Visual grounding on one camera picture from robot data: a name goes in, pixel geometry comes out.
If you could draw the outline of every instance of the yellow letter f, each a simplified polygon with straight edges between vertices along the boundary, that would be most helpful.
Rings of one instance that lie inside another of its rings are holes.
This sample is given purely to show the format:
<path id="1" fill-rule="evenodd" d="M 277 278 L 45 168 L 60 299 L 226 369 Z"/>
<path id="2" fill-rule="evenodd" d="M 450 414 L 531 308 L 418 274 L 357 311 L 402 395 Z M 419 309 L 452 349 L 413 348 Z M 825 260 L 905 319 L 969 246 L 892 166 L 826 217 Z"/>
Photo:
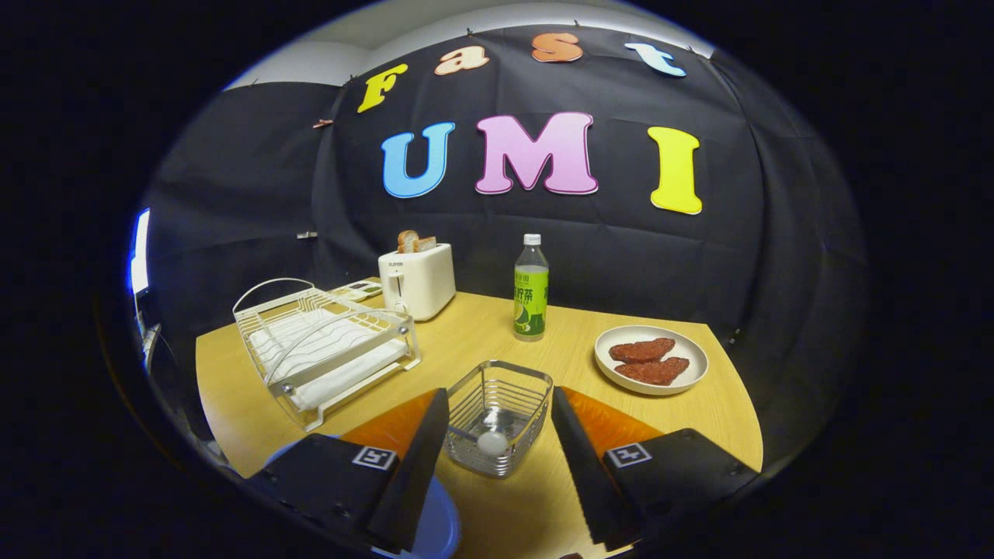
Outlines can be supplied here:
<path id="1" fill-rule="evenodd" d="M 401 64 L 366 80 L 366 98 L 363 99 L 363 103 L 359 105 L 359 110 L 356 112 L 362 112 L 383 102 L 385 97 L 381 93 L 392 90 L 394 84 L 397 83 L 397 75 L 403 74 L 407 70 L 408 65 Z"/>

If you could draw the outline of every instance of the steak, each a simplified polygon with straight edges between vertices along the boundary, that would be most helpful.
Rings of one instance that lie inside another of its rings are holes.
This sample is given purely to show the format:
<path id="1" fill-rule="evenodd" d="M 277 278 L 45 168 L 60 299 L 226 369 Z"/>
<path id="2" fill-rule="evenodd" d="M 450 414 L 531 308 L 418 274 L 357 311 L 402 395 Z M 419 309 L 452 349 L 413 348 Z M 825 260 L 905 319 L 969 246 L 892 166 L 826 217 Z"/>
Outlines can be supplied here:
<path id="1" fill-rule="evenodd" d="M 647 363 L 649 361 L 659 361 L 676 344 L 677 342 L 673 338 L 656 338 L 652 341 L 637 341 L 635 343 L 615 345 L 608 349 L 607 353 L 615 361 Z"/>
<path id="2" fill-rule="evenodd" d="M 649 363 L 625 363 L 614 368 L 618 373 L 638 382 L 669 386 L 690 366 L 690 360 L 683 357 L 670 357 L 666 361 Z"/>

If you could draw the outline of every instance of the dish rack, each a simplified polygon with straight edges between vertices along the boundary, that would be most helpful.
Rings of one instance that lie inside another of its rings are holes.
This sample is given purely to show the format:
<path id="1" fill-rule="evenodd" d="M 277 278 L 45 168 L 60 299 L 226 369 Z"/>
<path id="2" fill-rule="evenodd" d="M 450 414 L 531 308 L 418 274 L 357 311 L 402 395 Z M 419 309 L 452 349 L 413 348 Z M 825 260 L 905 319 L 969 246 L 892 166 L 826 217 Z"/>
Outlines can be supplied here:
<path id="1" fill-rule="evenodd" d="M 279 281 L 306 288 L 239 309 L 251 293 Z M 263 281 L 239 298 L 232 314 L 266 390 L 306 432 L 336 407 L 421 361 L 408 314 L 369 308 L 303 279 Z"/>
<path id="2" fill-rule="evenodd" d="M 514 473 L 542 431 L 552 389 L 552 377 L 541 371 L 498 360 L 480 363 L 447 391 L 446 453 L 490 477 Z M 503 436 L 504 452 L 481 451 L 477 442 L 488 432 Z"/>

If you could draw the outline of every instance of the wire basket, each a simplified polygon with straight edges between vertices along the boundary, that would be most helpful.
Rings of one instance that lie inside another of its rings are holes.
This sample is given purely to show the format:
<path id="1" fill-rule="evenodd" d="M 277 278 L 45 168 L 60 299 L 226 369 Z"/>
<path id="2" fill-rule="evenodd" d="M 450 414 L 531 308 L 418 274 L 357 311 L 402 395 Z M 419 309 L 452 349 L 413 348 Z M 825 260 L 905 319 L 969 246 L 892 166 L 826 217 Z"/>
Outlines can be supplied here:
<path id="1" fill-rule="evenodd" d="M 239 309 L 251 293 L 278 281 L 307 288 Z M 329 411 L 421 360 L 408 314 L 369 308 L 303 279 L 263 281 L 239 298 L 232 313 L 266 389 L 308 432 Z"/>
<path id="2" fill-rule="evenodd" d="M 542 431 L 553 379 L 504 361 L 484 361 L 448 389 L 445 451 L 457 464 L 490 477 L 507 477 Z M 481 450 L 482 437 L 499 434 L 504 451 Z"/>

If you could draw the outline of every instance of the plastic bottle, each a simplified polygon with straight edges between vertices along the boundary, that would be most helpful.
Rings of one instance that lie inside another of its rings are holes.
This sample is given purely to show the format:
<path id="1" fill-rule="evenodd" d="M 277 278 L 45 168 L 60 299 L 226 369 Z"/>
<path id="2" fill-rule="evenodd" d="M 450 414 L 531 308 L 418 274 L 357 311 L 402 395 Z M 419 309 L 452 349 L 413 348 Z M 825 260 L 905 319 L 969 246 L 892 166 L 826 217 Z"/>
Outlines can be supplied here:
<path id="1" fill-rule="evenodd" d="M 546 333 L 549 261 L 542 254 L 542 236 L 525 235 L 525 250 L 514 263 L 514 337 L 538 341 Z"/>

